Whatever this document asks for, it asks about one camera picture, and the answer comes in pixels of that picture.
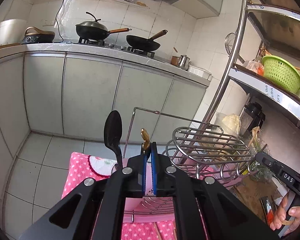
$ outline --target black cable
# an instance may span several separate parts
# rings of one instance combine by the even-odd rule
[[[62,6],[64,6],[64,1],[65,1],[65,0],[62,0],[62,4],[61,4],[61,6],[60,6],[60,8],[59,8],[59,10],[58,10],[58,12],[57,12],[57,14],[56,14],[56,22],[57,22],[57,25],[58,25],[58,33],[59,33],[59,36],[60,36],[61,39],[62,39],[62,41],[59,41],[59,42],[57,42],[57,43],[61,43],[61,42],[64,41],[63,37],[62,37],[61,34],[60,34],[59,23],[58,23],[58,21],[57,21],[57,15],[58,15],[58,13],[60,12]]]

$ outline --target fingernail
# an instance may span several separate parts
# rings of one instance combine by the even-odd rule
[[[289,215],[293,215],[296,212],[296,208],[290,208]]]

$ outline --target green plastic basket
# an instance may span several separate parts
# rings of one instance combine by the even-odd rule
[[[296,94],[300,89],[300,74],[288,61],[283,58],[266,55],[262,58],[263,76],[285,90]]]

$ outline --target metal dish rack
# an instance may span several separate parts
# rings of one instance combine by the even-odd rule
[[[176,128],[172,132],[172,139],[166,144],[165,150],[162,152],[170,158],[173,166],[182,169],[189,176],[198,179],[202,179],[203,176],[214,176],[225,187],[231,187],[251,173],[250,164],[254,157],[248,146],[240,138],[225,134],[220,126],[140,107],[133,109],[123,157],[137,110],[189,121],[189,124],[191,122],[198,123],[203,127],[201,129],[195,127]],[[141,205],[138,205],[134,211],[125,211],[125,215],[132,216],[132,222],[138,215],[168,215],[173,213],[172,198],[156,197],[152,191],[149,191],[141,201]]]

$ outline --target metal bolt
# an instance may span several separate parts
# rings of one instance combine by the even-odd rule
[[[173,166],[169,166],[166,168],[167,173],[175,173],[177,169]]]
[[[125,167],[122,169],[123,174],[130,174],[132,172],[132,169],[130,167]]]
[[[84,180],[84,184],[86,186],[91,186],[94,183],[94,180],[92,178],[87,178]]]
[[[208,176],[208,177],[205,177],[205,178],[204,178],[204,181],[205,181],[205,183],[207,183],[207,184],[213,184],[216,180],[215,180],[213,177]]]

